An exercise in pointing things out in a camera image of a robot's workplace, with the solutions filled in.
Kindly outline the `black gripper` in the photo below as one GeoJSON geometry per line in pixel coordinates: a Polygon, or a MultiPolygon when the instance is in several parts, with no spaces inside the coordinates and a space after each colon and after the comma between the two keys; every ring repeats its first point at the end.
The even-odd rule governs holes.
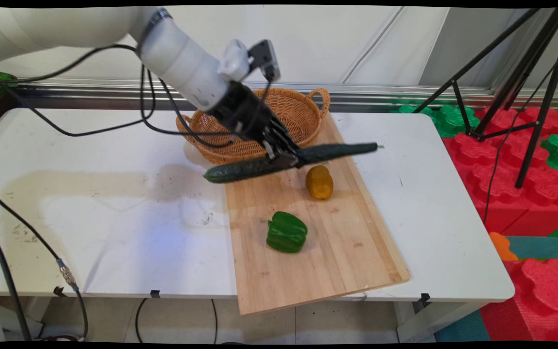
{"type": "Polygon", "coordinates": [[[301,168],[301,147],[272,109],[241,82],[229,82],[226,94],[209,111],[219,124],[245,141],[262,141],[267,162],[277,168],[301,168]]]}

